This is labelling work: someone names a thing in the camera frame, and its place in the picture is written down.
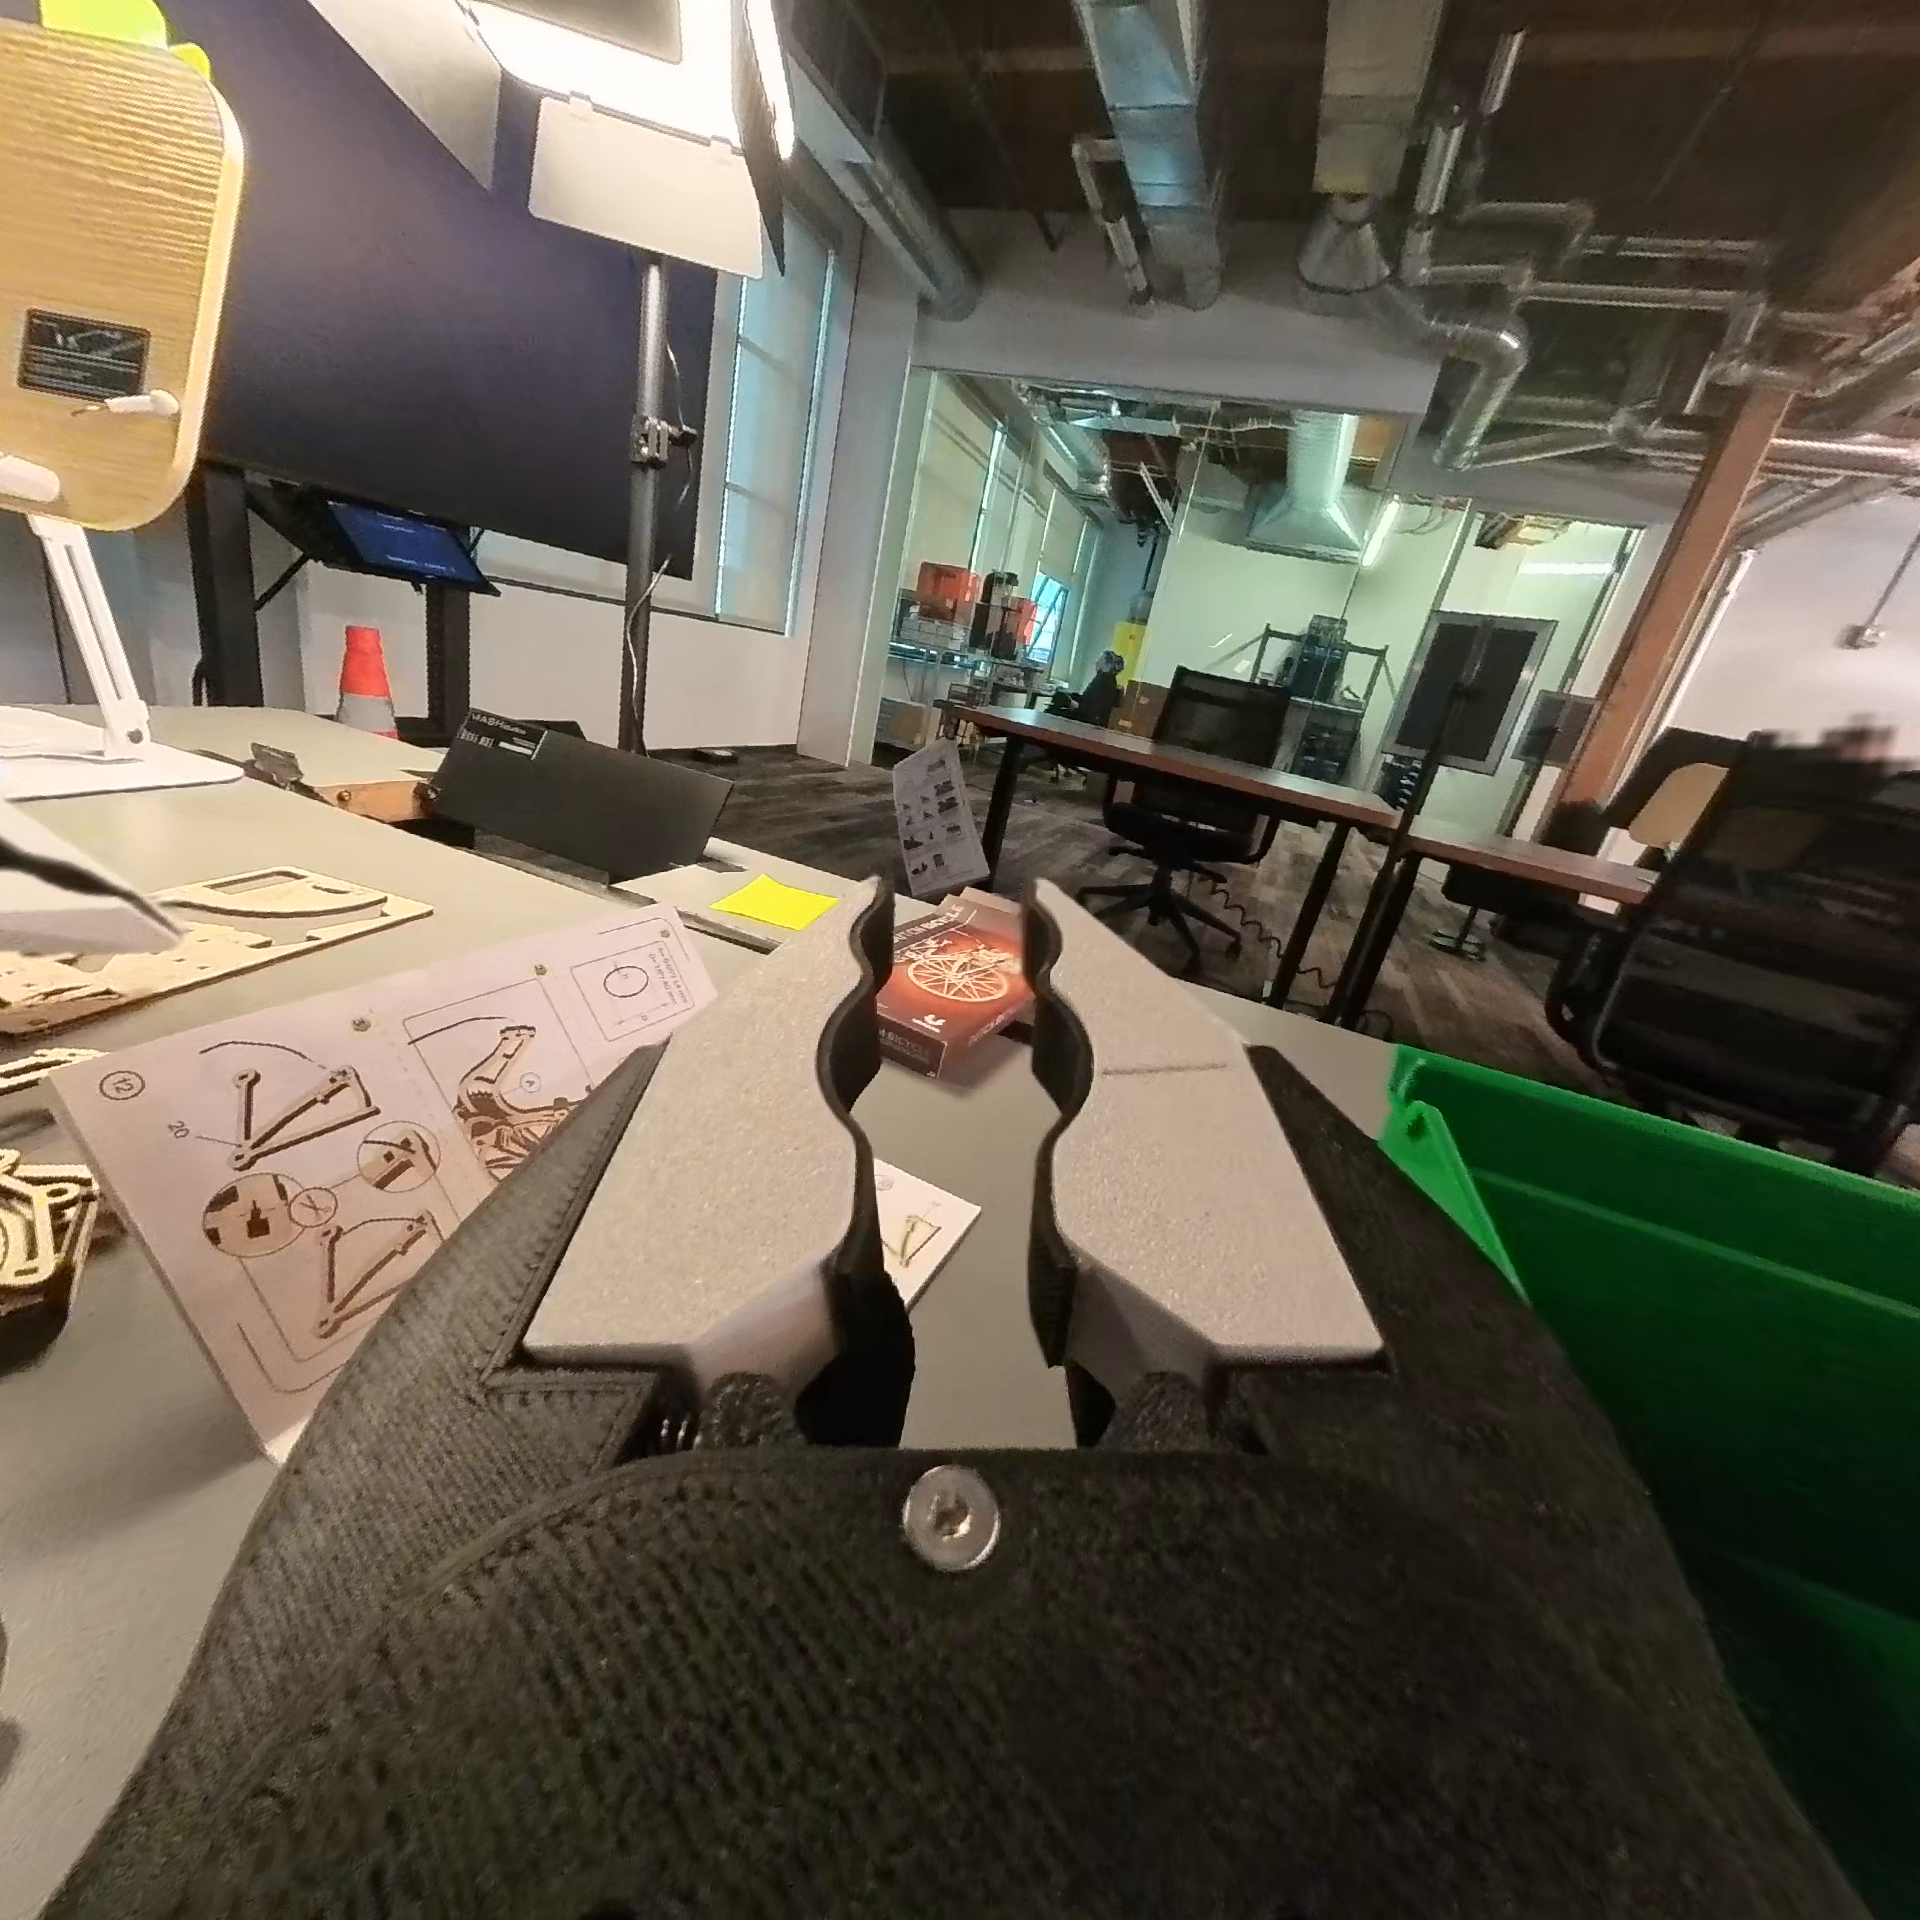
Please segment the brown clipboard with clip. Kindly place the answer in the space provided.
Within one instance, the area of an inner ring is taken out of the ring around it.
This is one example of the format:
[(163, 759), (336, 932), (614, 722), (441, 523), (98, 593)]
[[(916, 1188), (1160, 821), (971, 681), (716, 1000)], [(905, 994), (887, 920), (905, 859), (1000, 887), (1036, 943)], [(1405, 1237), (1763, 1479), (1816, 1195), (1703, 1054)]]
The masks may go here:
[(242, 762), (242, 774), (276, 790), (316, 800), (350, 817), (372, 819), (396, 830), (411, 830), (435, 819), (428, 782), (414, 774), (380, 782), (312, 784), (304, 778), (301, 759), (294, 753), (263, 742), (253, 746), (247, 759)]

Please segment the small tablet on black stand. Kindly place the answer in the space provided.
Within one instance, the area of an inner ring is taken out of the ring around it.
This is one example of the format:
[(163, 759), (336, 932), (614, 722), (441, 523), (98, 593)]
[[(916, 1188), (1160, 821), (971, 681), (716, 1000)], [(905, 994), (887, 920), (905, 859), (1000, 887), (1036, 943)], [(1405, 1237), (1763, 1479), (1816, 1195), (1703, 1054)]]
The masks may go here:
[(398, 718), (396, 738), (444, 750), (471, 706), (471, 603), (497, 597), (476, 561), (479, 537), (452, 521), (263, 479), (244, 484), (244, 504), (294, 550), (273, 586), (255, 597), (255, 611), (304, 567), (422, 593), (422, 714)]

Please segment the orange traffic cone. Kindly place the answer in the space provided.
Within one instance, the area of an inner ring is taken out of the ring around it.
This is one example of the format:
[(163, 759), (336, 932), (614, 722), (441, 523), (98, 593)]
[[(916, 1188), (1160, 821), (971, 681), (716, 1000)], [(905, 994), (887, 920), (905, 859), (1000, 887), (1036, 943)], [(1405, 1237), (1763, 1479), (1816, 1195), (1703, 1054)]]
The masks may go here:
[(334, 722), (356, 734), (398, 740), (387, 651), (376, 627), (344, 627)]

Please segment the large dark blue screen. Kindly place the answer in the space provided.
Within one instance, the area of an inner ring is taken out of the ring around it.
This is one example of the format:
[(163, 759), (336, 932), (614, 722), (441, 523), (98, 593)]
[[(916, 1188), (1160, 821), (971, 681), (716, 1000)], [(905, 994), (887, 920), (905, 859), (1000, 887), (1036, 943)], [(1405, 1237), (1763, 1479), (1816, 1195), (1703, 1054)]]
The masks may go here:
[(161, 4), (244, 145), (207, 461), (626, 556), (642, 257), (530, 215), (540, 96), (482, 186), (314, 4)]

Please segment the shelf with orange machines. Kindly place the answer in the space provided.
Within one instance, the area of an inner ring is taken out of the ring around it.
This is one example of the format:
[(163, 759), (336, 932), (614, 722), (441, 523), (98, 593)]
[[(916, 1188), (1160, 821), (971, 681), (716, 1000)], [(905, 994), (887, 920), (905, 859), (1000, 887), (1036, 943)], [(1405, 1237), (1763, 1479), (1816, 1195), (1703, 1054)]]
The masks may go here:
[(1068, 582), (918, 565), (899, 591), (882, 696), (900, 704), (1032, 704), (1055, 681)]

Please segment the metal light stand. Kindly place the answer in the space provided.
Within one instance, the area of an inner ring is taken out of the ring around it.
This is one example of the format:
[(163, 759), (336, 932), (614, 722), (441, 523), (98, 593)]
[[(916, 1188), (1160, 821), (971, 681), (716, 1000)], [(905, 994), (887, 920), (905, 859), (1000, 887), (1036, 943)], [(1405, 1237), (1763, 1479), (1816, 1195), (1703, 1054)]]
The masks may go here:
[(697, 443), (677, 398), (677, 361), (667, 334), (667, 272), (660, 255), (644, 260), (640, 284), (636, 402), (626, 438), (626, 582), (619, 624), (619, 753), (644, 756), (649, 653), (656, 586), (660, 582), (658, 498), (673, 456)]

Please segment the printed leaflet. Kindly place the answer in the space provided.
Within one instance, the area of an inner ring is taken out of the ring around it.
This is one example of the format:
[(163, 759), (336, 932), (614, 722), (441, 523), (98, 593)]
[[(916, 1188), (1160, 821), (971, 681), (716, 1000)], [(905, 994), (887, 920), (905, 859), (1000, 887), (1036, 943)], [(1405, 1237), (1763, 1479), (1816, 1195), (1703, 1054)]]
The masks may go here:
[(905, 892), (929, 898), (988, 883), (992, 865), (972, 817), (958, 742), (945, 738), (900, 756), (891, 782)]

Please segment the wooden parts sheet curved cutout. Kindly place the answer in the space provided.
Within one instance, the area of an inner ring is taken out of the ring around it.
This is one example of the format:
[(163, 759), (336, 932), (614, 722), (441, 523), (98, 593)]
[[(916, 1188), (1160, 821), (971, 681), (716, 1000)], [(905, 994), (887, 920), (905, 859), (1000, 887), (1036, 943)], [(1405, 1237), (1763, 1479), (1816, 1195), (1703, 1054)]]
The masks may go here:
[(429, 916), (424, 902), (301, 867), (185, 883), (157, 897), (181, 925), (158, 952), (8, 952), (3, 1035), (39, 1038), (239, 979)]

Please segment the neon yellow object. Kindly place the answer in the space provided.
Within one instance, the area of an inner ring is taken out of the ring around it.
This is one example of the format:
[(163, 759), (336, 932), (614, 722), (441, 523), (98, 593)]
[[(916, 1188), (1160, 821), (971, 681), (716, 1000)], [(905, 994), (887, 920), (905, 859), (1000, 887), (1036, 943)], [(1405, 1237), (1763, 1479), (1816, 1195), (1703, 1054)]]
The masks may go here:
[(175, 52), (185, 46), (173, 37), (158, 2), (39, 2), (39, 24), (62, 34), (93, 37)]

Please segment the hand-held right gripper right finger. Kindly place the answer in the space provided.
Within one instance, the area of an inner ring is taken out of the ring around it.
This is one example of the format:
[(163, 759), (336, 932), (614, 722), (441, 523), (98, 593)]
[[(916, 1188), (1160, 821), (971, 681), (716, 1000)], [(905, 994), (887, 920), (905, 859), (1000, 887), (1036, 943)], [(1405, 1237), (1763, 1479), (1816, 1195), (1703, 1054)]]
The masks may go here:
[(1234, 1026), (1047, 880), (1024, 963), (1055, 1107), (1029, 1237), (1042, 1358), (1090, 1379), (1375, 1362), (1380, 1326)]

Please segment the studio light panel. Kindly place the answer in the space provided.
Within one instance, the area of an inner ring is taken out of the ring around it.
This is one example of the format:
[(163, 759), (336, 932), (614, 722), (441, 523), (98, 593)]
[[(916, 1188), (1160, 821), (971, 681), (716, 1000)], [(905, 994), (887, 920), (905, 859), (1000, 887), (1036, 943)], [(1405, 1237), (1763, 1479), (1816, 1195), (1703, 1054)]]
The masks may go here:
[(798, 117), (774, 2), (461, 2), (540, 98), (530, 215), (716, 275), (786, 269)]

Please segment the dark red product box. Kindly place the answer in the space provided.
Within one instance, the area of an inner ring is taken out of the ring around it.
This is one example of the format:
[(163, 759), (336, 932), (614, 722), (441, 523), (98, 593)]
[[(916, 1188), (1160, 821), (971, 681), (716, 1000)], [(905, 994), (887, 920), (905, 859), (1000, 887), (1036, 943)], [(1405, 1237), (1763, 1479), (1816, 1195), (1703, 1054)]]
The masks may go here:
[(1017, 902), (969, 887), (897, 925), (877, 991), (883, 1062), (921, 1076), (962, 1071), (988, 1038), (1029, 1041), (1032, 1010)]

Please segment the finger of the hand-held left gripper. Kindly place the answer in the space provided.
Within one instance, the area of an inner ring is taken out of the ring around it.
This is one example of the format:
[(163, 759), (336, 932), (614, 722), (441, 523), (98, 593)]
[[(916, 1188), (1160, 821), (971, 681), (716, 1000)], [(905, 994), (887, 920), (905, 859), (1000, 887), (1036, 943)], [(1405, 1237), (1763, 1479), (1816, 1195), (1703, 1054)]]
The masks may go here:
[(143, 953), (181, 940), (182, 927), (124, 883), (36, 853), (3, 861), (3, 952)]
[(98, 859), (9, 800), (3, 800), (3, 880), (15, 889), (33, 884), (46, 895), (76, 902), (146, 898)]

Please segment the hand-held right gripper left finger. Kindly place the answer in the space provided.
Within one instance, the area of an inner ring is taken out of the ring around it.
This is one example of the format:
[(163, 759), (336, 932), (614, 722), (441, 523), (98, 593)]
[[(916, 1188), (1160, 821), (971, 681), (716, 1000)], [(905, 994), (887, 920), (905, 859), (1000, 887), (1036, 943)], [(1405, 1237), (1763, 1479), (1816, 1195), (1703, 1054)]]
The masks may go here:
[(891, 949), (891, 889), (853, 883), (662, 1045), (530, 1316), (530, 1358), (817, 1379), (899, 1343), (853, 1118), (882, 1064)]

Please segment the wooden bicycle model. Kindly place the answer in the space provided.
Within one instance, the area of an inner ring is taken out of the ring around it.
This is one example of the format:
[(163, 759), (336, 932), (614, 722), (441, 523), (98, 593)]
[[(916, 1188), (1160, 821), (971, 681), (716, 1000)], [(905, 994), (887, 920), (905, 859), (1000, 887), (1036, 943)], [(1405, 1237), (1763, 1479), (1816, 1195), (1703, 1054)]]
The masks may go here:
[(32, 1161), (15, 1141), (53, 1123), (53, 1074), (101, 1060), (96, 1047), (46, 1045), (3, 1066), (3, 1336), (4, 1354), (62, 1331), (87, 1260), (124, 1226), (82, 1164)]

